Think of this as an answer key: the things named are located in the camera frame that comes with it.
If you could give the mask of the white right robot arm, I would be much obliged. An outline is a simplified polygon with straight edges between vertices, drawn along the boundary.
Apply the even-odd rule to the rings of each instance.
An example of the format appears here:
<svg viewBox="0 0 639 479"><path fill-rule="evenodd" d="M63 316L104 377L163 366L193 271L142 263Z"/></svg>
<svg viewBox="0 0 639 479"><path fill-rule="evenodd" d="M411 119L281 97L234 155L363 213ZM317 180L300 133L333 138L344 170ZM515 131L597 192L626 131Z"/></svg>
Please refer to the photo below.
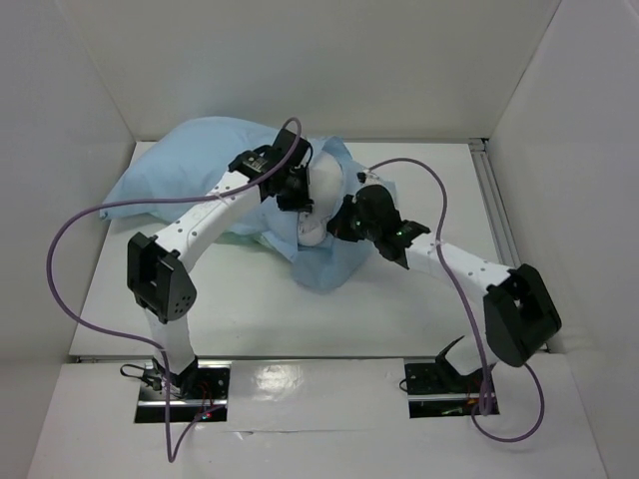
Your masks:
<svg viewBox="0 0 639 479"><path fill-rule="evenodd" d="M447 391L459 390L485 365L523 366L562 326L536 268L490 262L438 239L427 227L404 220L382 185L345 196L327 231L339 240L368 240L385 259L459 288L466 305L482 308L483 325L438 355L435 378Z"/></svg>

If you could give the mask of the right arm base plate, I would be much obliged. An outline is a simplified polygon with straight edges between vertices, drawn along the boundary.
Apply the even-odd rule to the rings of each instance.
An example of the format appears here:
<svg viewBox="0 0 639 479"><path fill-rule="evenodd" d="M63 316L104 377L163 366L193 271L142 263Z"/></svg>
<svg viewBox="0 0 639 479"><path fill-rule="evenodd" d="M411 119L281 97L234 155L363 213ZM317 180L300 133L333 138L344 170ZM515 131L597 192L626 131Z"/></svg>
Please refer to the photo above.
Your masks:
<svg viewBox="0 0 639 479"><path fill-rule="evenodd" d="M410 419L470 416L478 404L482 369L460 374L448 361L452 341L436 356L407 359L398 388L407 396Z"/></svg>

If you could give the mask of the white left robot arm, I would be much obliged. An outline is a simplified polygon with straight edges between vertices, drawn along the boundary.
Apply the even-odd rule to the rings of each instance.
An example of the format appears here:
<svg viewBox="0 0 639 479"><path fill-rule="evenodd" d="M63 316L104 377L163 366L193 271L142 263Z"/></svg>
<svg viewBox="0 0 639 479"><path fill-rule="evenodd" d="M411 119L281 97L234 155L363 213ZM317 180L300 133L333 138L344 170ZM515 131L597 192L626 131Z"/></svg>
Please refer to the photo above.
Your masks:
<svg viewBox="0 0 639 479"><path fill-rule="evenodd" d="M127 286L144 310L156 346L153 364L163 388L176 398L197 386L198 358L188 312L197 290L191 271L202 254L262 202L308 212L311 143L287 129L274 141L238 154L207 192L171 225L151 237L133 235L127 245Z"/></svg>

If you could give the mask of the white pillow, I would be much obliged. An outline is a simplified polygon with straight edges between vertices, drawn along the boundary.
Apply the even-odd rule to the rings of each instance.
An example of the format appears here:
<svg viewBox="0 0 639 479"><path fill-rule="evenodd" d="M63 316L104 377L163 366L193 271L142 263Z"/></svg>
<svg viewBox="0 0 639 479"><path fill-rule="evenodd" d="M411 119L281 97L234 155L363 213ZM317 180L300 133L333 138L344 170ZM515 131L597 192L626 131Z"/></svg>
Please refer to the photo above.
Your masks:
<svg viewBox="0 0 639 479"><path fill-rule="evenodd" d="M339 161L326 152L311 161L309 174L309 194L314 204L310 213L298 216L298 244L314 247L328 237L327 224L343 197L345 174Z"/></svg>

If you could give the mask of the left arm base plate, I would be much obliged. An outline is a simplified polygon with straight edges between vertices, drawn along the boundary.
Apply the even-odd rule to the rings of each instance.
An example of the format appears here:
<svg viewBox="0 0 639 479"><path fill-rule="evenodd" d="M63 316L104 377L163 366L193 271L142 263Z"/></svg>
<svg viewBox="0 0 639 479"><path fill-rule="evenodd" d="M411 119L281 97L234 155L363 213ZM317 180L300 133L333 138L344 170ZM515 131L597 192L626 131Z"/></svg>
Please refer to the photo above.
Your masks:
<svg viewBox="0 0 639 479"><path fill-rule="evenodd" d="M166 390L164 381L152 363L125 363L120 374L139 383L134 422L165 422ZM197 369L181 385L171 386L170 417L172 423L226 422L230 391L231 365L228 362L200 361Z"/></svg>

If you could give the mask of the light blue pillowcase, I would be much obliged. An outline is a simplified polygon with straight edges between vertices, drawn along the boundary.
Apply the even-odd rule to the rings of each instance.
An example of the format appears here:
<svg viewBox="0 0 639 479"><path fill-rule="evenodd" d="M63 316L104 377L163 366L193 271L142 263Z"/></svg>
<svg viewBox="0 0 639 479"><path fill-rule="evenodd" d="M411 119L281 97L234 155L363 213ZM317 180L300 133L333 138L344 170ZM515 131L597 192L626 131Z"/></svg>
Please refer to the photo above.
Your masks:
<svg viewBox="0 0 639 479"><path fill-rule="evenodd" d="M206 194L221 178L225 165L244 151L271 144L277 133L274 128L229 117L187 121L129 166L107 194L100 216L114 220L150 214L172 223L190 206L185 202L166 204L165 199ZM343 197L355 194L361 187L356 174L364 167L354 160L343 140L319 137L310 143L312 160L326 152L339 161L345 174ZM318 246L301 246L298 216L280 211L275 200L268 199L232 225L223 237L236 243L263 244L291 263L297 283L321 292L342 286L374 252L368 241L348 242L331 235Z"/></svg>

